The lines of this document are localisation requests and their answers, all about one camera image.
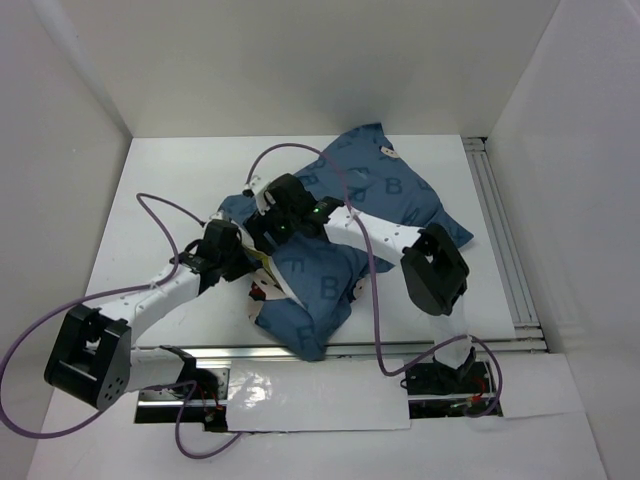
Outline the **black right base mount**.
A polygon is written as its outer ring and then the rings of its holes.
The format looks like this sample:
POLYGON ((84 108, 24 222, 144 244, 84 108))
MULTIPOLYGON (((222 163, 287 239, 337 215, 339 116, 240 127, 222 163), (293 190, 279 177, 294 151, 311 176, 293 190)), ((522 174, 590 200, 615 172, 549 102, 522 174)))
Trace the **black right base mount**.
POLYGON ((399 384, 407 392, 411 420, 502 415, 497 377, 486 360, 475 361, 459 382, 433 362, 418 363, 400 375, 399 384))

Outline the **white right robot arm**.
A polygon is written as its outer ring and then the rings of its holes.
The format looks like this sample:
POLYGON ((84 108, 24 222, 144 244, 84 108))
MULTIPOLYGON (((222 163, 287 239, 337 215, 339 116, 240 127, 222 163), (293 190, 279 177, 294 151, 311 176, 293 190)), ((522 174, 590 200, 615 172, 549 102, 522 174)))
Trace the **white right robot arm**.
POLYGON ((375 260, 402 268, 413 304, 432 317, 451 316, 467 289, 469 268, 450 236, 438 224, 424 229, 394 224, 354 209, 350 200, 317 200, 290 174, 267 182, 258 176, 245 184, 243 194, 255 199, 257 212, 245 223, 254 246, 271 254, 295 231, 368 255, 374 316, 376 356, 382 357, 375 260))

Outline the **white cover sheet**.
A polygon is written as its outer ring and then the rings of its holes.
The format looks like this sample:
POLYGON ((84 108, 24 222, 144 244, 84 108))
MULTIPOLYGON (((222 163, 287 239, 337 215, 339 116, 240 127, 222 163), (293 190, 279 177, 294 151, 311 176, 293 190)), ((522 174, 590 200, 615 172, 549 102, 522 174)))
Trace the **white cover sheet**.
POLYGON ((408 394, 374 360, 235 361, 232 432, 384 431, 410 427, 408 394))

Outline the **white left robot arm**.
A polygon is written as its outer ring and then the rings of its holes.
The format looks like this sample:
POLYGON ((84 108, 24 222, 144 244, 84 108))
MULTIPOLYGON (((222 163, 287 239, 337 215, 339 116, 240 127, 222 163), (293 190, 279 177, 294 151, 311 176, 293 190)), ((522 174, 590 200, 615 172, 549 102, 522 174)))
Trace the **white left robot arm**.
POLYGON ((135 344, 179 306, 251 268, 240 228, 221 219, 210 221, 203 238, 172 260, 153 287, 96 308, 71 308, 45 367, 45 381, 98 411, 125 393, 148 387, 162 386, 176 399, 189 397, 198 382, 213 379, 192 355, 174 346, 139 350, 135 344))

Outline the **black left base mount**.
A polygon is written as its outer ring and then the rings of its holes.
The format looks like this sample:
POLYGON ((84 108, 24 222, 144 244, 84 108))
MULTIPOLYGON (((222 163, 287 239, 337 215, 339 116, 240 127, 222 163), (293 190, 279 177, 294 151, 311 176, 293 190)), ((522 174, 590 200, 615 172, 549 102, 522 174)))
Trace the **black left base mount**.
POLYGON ((134 423, 174 424, 180 419, 182 423, 200 424, 206 432, 227 432, 229 370, 200 368, 194 356, 175 347, 165 351, 182 361, 178 377, 138 394, 134 423))

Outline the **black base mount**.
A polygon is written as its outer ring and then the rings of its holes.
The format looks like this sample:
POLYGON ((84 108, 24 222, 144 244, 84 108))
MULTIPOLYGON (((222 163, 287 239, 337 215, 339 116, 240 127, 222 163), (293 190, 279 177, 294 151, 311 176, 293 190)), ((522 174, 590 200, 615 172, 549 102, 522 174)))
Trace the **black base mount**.
POLYGON ((165 351, 182 361, 178 377, 138 394, 134 423, 174 424, 180 419, 182 423, 200 424, 206 432, 227 432, 229 370, 200 368, 194 356, 175 347, 165 351))
POLYGON ((502 415, 497 377, 486 360, 475 361, 459 382, 433 362, 418 363, 400 375, 399 384, 407 392, 411 420, 502 415))

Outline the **blue cartoon print pillowcase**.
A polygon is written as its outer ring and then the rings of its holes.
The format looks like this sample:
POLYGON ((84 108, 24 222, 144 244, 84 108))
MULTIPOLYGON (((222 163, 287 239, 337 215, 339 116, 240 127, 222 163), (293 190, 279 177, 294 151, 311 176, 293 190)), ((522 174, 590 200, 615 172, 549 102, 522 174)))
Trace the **blue cartoon print pillowcase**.
POLYGON ((324 358, 330 337, 352 313, 357 282, 398 265, 420 230, 437 224, 457 248, 473 238, 395 151, 381 124, 341 134, 295 176, 315 200, 344 204, 316 238, 275 225, 292 236, 264 265, 285 294, 262 301, 254 322, 304 361, 324 358))

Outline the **white pillow with yellow edge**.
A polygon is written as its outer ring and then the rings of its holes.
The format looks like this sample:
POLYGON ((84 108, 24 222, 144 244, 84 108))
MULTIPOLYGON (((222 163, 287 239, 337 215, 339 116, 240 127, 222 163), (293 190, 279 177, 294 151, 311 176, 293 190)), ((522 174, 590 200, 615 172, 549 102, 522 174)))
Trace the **white pillow with yellow edge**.
POLYGON ((259 291, 257 297, 263 300, 287 299, 289 297, 287 287, 279 277, 279 272, 272 259, 257 249, 250 236, 243 235, 242 244, 256 268, 252 274, 252 282, 259 291))

